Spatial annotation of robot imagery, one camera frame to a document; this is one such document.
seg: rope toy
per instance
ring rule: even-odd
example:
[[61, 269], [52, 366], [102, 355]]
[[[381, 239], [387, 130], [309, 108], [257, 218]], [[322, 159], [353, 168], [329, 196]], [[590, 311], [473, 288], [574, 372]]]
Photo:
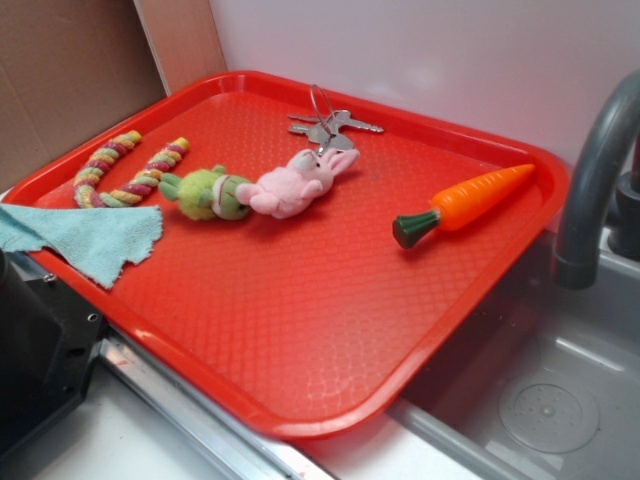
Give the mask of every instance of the rope toy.
[[171, 170], [189, 150], [187, 139], [180, 137], [156, 153], [129, 183], [110, 193], [96, 192], [102, 176], [141, 139], [138, 132], [131, 130], [93, 152], [73, 182], [73, 197], [80, 208], [121, 208], [141, 202], [158, 186], [162, 174]]

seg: stainless steel sink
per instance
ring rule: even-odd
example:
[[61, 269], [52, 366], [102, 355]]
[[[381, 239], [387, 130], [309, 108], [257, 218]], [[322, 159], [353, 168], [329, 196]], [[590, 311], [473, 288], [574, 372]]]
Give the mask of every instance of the stainless steel sink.
[[639, 264], [602, 252], [596, 284], [565, 290], [549, 280], [552, 241], [530, 247], [402, 396], [426, 437], [501, 477], [640, 478]]

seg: key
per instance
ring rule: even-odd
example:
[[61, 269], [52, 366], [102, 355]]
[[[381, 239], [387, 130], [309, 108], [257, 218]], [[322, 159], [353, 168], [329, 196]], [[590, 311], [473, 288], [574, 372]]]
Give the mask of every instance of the key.
[[[314, 122], [317, 122], [319, 120], [318, 117], [315, 116], [315, 115], [312, 115], [312, 116], [296, 115], [295, 113], [289, 114], [289, 118], [292, 119], [292, 120], [300, 120], [301, 122], [309, 122], [309, 123], [314, 123]], [[330, 118], [331, 118], [331, 115], [329, 115], [324, 122], [327, 123], [327, 121]]]
[[327, 148], [335, 148], [336, 150], [344, 152], [353, 148], [353, 142], [349, 140], [346, 135], [343, 135], [341, 133], [332, 133], [331, 135], [329, 135], [329, 143], [327, 144]]
[[382, 127], [351, 118], [351, 112], [349, 110], [336, 110], [333, 116], [327, 118], [326, 123], [332, 131], [335, 126], [336, 133], [340, 127], [353, 127], [377, 133], [384, 132]]

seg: green plush toy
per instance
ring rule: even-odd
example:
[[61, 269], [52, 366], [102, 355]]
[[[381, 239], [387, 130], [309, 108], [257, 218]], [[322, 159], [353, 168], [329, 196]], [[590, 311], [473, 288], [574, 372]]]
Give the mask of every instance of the green plush toy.
[[192, 220], [241, 220], [249, 213], [249, 207], [241, 205], [235, 195], [242, 183], [251, 182], [227, 175], [222, 165], [216, 165], [213, 170], [196, 170], [184, 178], [163, 173], [158, 189], [167, 200], [177, 200], [180, 211]]

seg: red tray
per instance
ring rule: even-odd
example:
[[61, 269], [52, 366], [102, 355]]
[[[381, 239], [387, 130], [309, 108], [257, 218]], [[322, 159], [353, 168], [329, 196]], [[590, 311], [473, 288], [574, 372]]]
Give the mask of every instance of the red tray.
[[[159, 192], [164, 235], [106, 291], [56, 254], [33, 254], [110, 322], [255, 429], [326, 435], [388, 405], [560, 208], [567, 175], [549, 153], [505, 138], [327, 92], [333, 107], [384, 128], [344, 130], [358, 163], [303, 214], [193, 222]], [[126, 183], [179, 136], [177, 175], [223, 164], [256, 180], [306, 137], [290, 113], [313, 114], [309, 86], [255, 72], [213, 76], [153, 105], [16, 186], [5, 201], [74, 208], [71, 182], [90, 154], [138, 130], [135, 151], [99, 185]], [[399, 214], [443, 188], [523, 163], [533, 181], [482, 220], [395, 242]]]

